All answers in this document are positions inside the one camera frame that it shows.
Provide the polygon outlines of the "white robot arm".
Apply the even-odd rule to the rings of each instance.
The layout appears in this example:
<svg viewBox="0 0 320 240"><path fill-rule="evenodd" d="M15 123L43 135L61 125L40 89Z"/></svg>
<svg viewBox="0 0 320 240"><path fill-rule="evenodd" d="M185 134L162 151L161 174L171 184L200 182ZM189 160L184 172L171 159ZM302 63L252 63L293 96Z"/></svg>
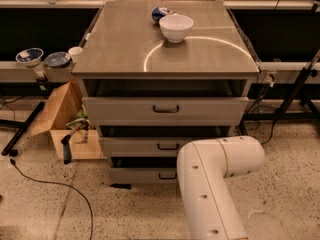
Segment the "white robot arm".
<svg viewBox="0 0 320 240"><path fill-rule="evenodd" d="M225 179L263 164L262 145L250 136L197 140L177 156L177 177L192 240L247 240Z"/></svg>

